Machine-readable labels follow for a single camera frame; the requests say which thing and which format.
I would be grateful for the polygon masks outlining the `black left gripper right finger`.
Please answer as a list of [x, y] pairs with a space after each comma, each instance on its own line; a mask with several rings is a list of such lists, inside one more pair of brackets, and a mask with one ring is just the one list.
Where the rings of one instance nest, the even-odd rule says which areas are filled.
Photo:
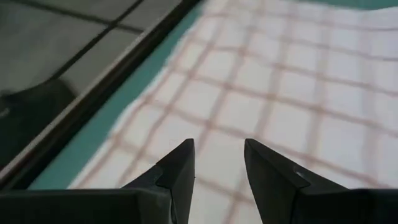
[[255, 139], [244, 160], [263, 224], [397, 223], [396, 189], [347, 189]]

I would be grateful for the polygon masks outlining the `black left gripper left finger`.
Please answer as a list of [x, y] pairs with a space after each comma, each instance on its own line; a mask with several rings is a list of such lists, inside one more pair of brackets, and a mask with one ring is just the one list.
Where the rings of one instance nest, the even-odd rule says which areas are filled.
[[1, 192], [1, 223], [187, 223], [194, 181], [186, 139], [120, 189]]

